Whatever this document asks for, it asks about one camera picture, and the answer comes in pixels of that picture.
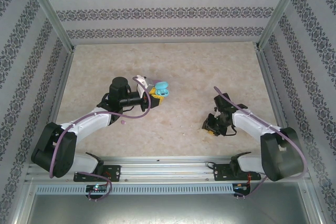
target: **striped wall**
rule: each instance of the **striped wall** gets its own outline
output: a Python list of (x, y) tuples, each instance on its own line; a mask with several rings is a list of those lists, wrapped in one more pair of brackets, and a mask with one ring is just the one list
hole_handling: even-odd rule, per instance
[(305, 143), (327, 223), (336, 223), (336, 0), (291, 0), (264, 53), (288, 125)]
[(0, 0), (0, 31), (0, 223), (8, 223), (68, 52), (37, 0)]
[(76, 44), (255, 41), (279, 0), (50, 0)]

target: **beige floor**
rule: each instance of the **beige floor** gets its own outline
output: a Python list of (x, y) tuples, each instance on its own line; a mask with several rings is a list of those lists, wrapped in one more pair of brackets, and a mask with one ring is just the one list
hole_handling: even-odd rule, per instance
[[(77, 152), (98, 156), (209, 156), (259, 153), (259, 143), (238, 129), (236, 136), (214, 137), (202, 130), (213, 112), (213, 86), (236, 103), (275, 124), (251, 42), (79, 45), (76, 48), (57, 123), (91, 111), (114, 77), (131, 88), (140, 74), (167, 81), (170, 96), (142, 119), (124, 119), (82, 140)], [(135, 108), (128, 115), (141, 114)]]

